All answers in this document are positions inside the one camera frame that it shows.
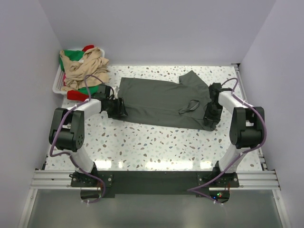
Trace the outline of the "dark grey t shirt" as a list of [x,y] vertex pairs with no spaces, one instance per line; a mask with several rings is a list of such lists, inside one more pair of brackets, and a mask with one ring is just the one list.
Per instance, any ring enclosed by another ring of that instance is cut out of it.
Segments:
[[118,95],[128,113],[123,121],[205,131],[216,128],[205,119],[209,87],[193,71],[180,76],[178,83],[123,77]]

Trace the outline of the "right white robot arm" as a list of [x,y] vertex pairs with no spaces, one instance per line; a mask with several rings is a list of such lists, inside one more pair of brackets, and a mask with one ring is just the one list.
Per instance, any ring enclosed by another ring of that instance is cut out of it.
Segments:
[[207,104],[203,124],[215,130],[223,108],[232,114],[229,130],[230,145],[224,156],[216,162],[211,179],[203,186],[218,187],[228,182],[228,174],[235,173],[246,154],[260,148],[266,140],[265,111],[262,107],[248,104],[237,97],[231,88],[220,83],[209,86],[211,102]]

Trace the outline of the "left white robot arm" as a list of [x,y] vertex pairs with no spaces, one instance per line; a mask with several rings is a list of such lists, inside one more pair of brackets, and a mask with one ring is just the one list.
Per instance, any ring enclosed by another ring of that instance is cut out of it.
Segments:
[[102,85],[101,92],[89,94],[81,103],[55,109],[49,133],[49,156],[68,156],[75,167],[72,179],[87,186],[104,186],[95,162],[89,158],[84,146],[85,120],[101,112],[107,112],[109,118],[128,115],[123,98],[116,97],[114,89],[107,85]]

